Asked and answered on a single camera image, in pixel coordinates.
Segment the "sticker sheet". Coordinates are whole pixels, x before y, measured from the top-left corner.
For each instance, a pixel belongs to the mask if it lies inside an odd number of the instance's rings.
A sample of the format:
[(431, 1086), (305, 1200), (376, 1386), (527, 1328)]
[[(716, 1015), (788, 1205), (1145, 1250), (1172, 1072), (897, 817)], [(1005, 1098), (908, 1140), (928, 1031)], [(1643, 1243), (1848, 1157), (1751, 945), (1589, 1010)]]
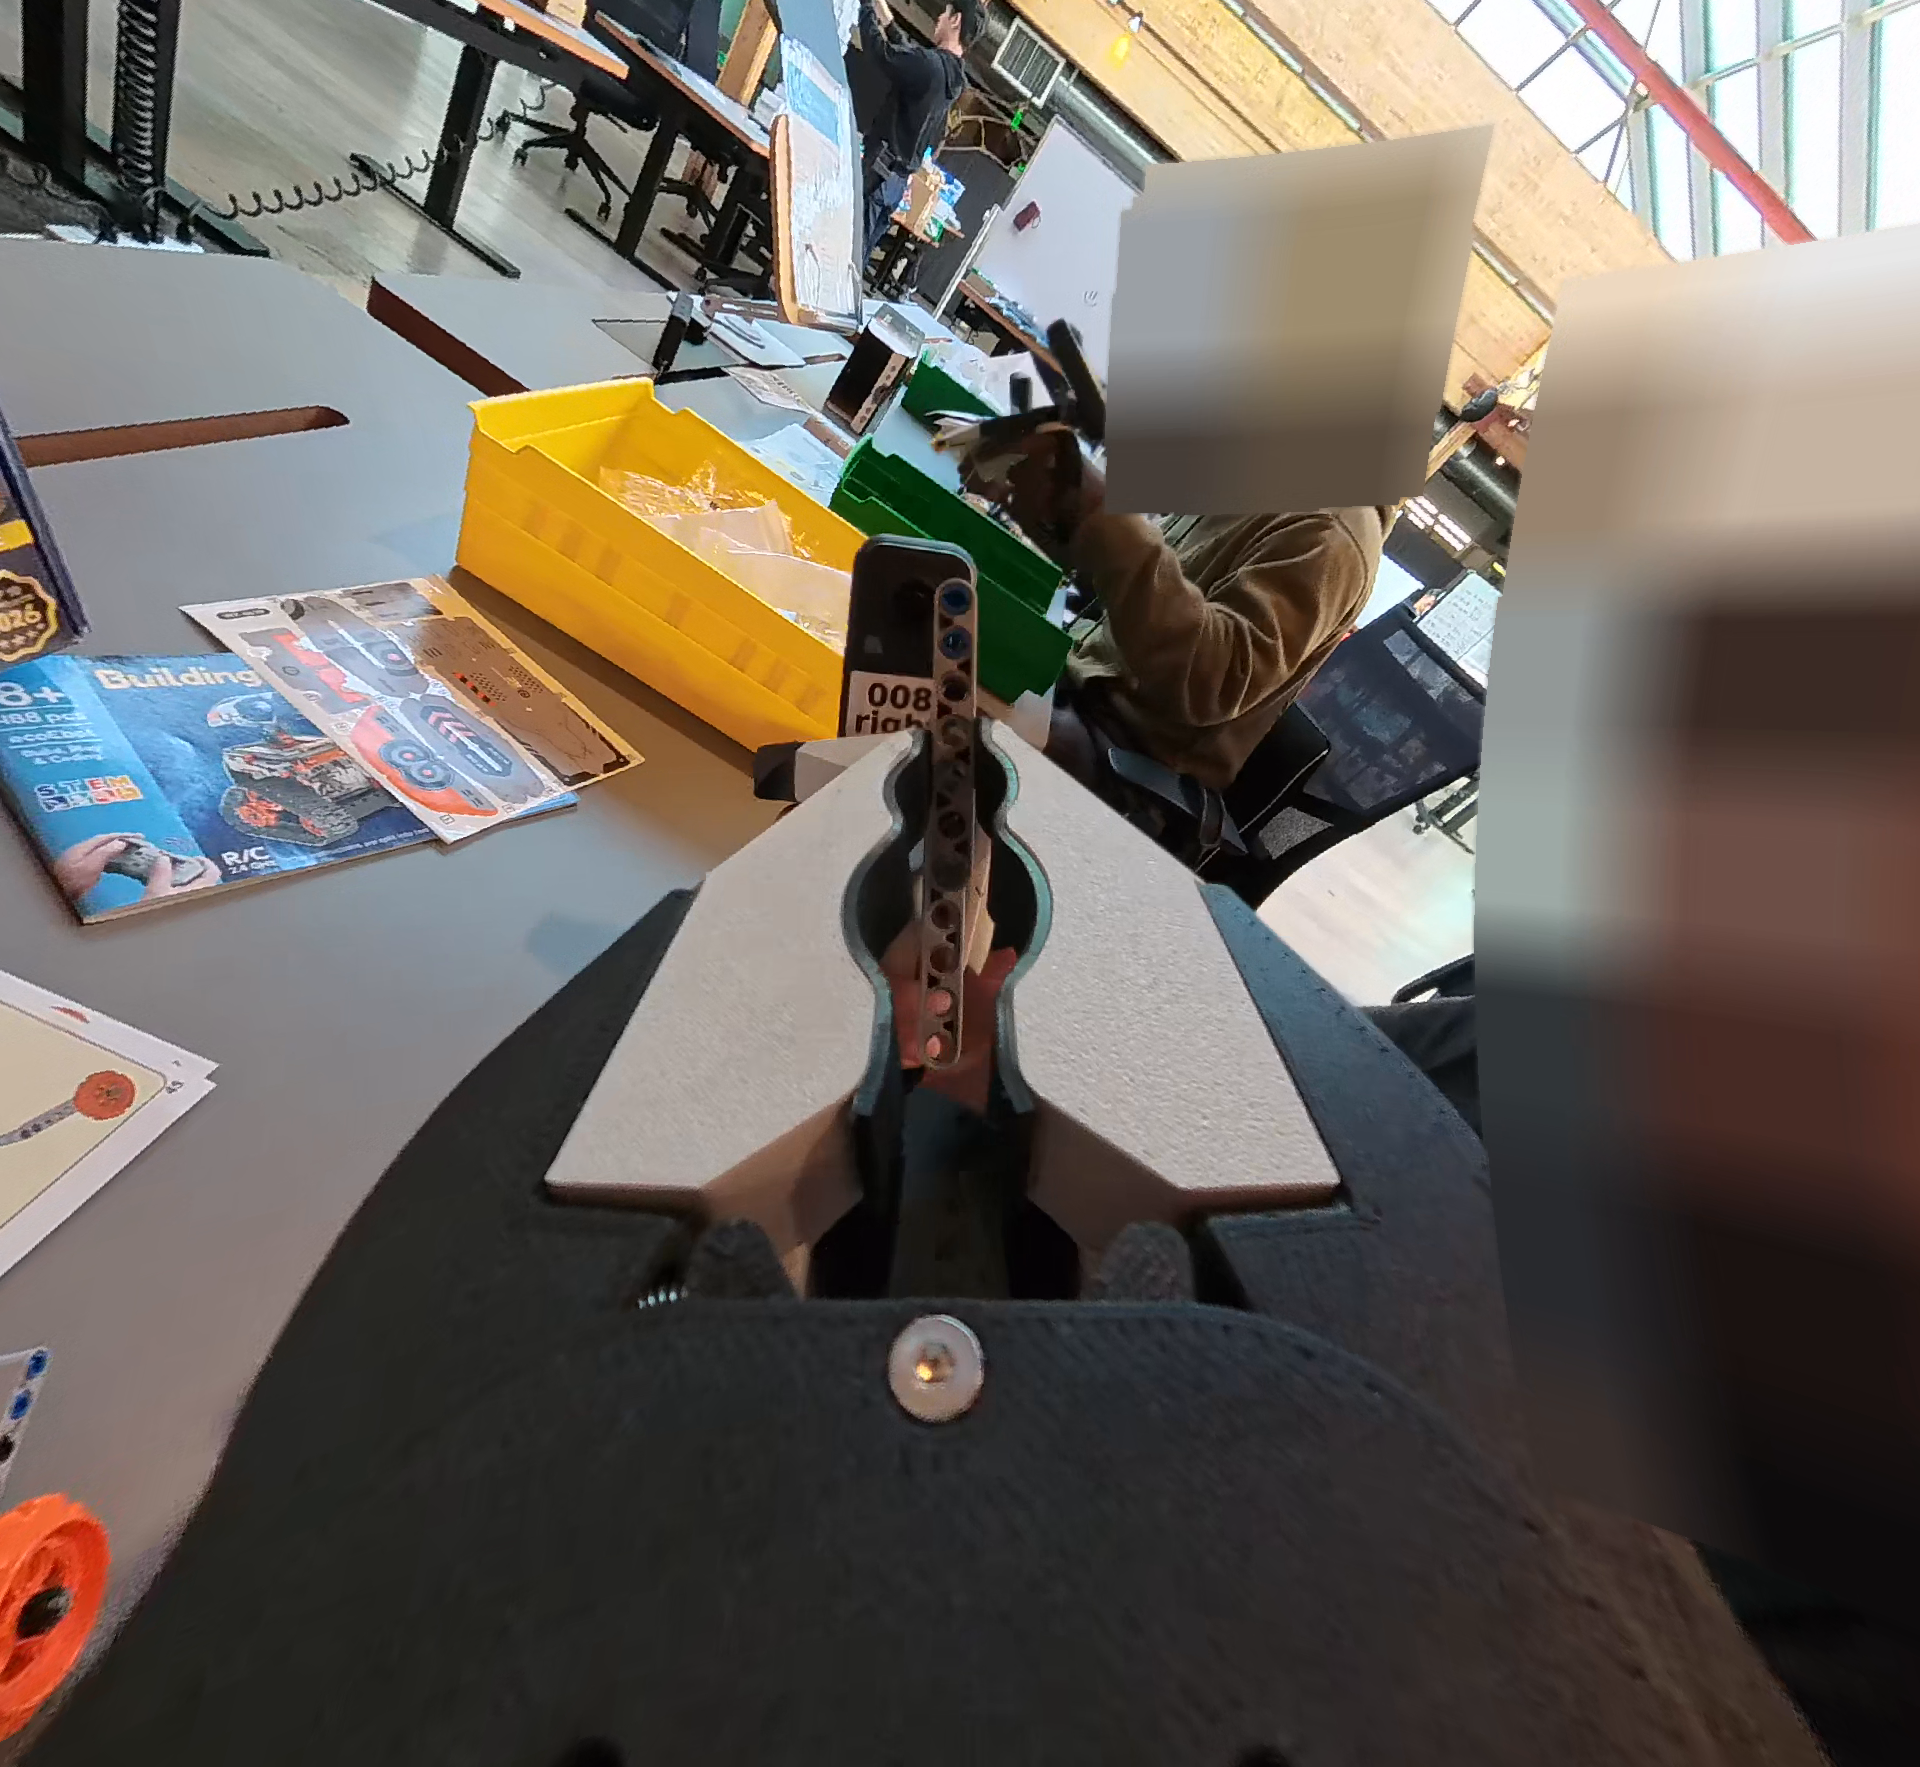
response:
[(444, 842), (644, 760), (441, 578), (185, 602)]

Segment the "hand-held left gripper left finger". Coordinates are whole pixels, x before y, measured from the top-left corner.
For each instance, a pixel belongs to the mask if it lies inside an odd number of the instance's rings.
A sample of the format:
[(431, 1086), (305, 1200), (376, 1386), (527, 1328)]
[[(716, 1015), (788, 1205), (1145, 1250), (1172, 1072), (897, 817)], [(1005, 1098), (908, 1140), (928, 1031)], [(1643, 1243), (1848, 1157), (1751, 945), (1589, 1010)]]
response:
[(802, 1294), (889, 1277), (905, 1078), (878, 956), (905, 926), (918, 731), (714, 865), (546, 1171), (560, 1203), (760, 1226)]

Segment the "open instruction booklet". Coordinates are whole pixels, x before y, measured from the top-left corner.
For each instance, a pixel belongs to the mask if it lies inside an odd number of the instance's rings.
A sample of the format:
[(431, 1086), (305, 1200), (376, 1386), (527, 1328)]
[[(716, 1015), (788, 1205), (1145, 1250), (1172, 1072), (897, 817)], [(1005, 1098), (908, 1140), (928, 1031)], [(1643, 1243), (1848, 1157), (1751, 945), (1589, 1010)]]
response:
[(2, 1269), (212, 1093), (217, 1062), (2, 973)]

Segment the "whiteboard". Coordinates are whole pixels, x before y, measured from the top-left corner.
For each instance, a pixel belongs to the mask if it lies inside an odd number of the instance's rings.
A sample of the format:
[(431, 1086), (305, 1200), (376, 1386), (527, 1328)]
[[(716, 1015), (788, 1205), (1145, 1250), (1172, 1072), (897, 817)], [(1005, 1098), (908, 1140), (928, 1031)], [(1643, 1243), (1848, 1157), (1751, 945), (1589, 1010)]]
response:
[(1095, 355), (1114, 314), (1120, 220), (1135, 196), (1134, 182), (1056, 121), (981, 227), (969, 270), (1039, 328), (1068, 318)]

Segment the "standing printed board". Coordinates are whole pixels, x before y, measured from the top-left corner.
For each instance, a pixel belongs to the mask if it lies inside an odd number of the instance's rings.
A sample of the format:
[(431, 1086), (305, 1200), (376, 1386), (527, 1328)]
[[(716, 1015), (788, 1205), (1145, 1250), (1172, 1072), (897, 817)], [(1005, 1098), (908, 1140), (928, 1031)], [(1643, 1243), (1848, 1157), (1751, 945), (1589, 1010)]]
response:
[(782, 114), (773, 121), (773, 284), (781, 314), (860, 331), (864, 174), (846, 75), (781, 34)]

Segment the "grey holed toy beam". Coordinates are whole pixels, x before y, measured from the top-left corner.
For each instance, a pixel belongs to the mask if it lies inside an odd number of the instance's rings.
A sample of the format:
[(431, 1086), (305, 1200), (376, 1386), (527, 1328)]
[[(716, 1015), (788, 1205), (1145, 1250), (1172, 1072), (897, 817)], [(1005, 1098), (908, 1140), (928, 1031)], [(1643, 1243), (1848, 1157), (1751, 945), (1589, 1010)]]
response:
[(965, 1045), (967, 968), (974, 943), (974, 755), (976, 755), (976, 634), (974, 582), (974, 718), (947, 721), (956, 742), (926, 731), (926, 819), (918, 846), (918, 1020), (917, 1053), (924, 1072), (952, 1070)]

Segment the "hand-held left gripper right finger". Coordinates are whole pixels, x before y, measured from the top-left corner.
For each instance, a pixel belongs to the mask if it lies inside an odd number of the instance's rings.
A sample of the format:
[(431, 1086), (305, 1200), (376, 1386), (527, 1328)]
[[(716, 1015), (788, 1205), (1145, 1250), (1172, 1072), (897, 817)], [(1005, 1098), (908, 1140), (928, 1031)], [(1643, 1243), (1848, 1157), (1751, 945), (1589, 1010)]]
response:
[(981, 745), (1037, 884), (1000, 1017), (1032, 1200), (1086, 1253), (1139, 1222), (1331, 1203), (1333, 1152), (1193, 873), (1019, 735), (987, 721)]

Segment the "yellow plastic bin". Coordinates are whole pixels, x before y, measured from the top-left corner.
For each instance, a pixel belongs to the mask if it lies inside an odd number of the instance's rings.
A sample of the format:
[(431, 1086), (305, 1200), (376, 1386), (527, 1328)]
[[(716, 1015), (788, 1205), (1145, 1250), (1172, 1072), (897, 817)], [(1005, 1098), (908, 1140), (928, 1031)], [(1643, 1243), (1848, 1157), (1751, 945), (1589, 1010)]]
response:
[(478, 399), (454, 560), (740, 747), (841, 730), (844, 651), (668, 538), (604, 472), (724, 489), (788, 514), (805, 560), (846, 571), (864, 543), (649, 377)]

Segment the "black mesh chair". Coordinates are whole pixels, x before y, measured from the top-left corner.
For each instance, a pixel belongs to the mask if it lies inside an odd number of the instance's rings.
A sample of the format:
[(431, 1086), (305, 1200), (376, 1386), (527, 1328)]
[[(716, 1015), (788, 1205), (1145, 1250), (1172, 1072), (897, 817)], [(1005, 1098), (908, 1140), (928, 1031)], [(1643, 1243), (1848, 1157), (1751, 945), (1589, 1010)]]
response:
[(1241, 848), (1198, 877), (1260, 908), (1293, 873), (1479, 771), (1483, 689), (1409, 605), (1352, 631), (1226, 788)]

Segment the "blue building booklet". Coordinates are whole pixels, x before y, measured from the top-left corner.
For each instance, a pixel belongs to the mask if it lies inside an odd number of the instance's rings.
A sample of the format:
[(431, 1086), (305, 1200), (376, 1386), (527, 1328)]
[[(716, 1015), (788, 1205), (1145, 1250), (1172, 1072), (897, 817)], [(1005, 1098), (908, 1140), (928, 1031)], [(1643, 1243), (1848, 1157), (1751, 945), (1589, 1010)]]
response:
[(241, 653), (46, 653), (6, 678), (2, 771), (84, 924), (441, 842)]

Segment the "clear plastic bags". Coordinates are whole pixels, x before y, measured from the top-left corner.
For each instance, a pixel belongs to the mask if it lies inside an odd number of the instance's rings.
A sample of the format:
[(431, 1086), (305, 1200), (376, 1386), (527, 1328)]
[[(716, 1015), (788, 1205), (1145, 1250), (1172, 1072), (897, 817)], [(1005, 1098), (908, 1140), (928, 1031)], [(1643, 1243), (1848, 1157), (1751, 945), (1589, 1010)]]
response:
[(794, 625), (846, 651), (852, 576), (810, 555), (781, 502), (720, 485), (712, 467), (685, 481), (601, 467), (599, 487)]

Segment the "dark blue product box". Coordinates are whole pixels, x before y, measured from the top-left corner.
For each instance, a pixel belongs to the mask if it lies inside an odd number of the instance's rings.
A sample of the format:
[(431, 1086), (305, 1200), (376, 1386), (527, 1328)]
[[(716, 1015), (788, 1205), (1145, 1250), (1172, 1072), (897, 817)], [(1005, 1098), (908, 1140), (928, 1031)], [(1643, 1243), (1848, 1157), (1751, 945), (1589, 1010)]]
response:
[(2, 418), (2, 665), (72, 651), (87, 634), (78, 586)]

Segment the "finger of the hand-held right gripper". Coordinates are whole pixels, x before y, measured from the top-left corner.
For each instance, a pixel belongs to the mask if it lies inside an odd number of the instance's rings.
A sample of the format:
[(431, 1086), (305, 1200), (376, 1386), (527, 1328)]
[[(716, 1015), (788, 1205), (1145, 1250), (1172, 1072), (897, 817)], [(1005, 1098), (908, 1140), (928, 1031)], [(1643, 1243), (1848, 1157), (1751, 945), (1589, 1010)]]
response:
[(754, 749), (754, 798), (805, 803), (880, 745), (880, 737), (835, 737)]

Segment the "orange plastic wheel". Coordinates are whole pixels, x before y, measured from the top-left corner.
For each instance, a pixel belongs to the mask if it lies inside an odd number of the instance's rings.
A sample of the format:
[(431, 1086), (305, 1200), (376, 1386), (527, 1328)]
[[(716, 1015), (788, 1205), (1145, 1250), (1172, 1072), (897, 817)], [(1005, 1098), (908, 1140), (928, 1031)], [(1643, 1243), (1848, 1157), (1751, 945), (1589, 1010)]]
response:
[(111, 1542), (63, 1492), (2, 1510), (2, 1742), (73, 1676), (109, 1595)]

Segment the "grey desk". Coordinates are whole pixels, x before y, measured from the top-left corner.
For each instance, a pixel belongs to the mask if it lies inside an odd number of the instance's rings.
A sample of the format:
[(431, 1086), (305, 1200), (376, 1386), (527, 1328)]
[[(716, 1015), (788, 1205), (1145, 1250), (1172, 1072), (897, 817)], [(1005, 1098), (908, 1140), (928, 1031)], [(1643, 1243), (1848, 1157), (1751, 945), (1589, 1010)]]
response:
[(6, 1274), (6, 1347), (53, 1351), (12, 1492), (102, 1513), (109, 1640), (406, 1137), (774, 810), (745, 749), (454, 576), (471, 389), (331, 288), (273, 259), (9, 239), (2, 340), (6, 415), (89, 651), (189, 651), (185, 602), (453, 576), (644, 757), (551, 819), (99, 926), (6, 819), (6, 968), (219, 1064), (204, 1103)]

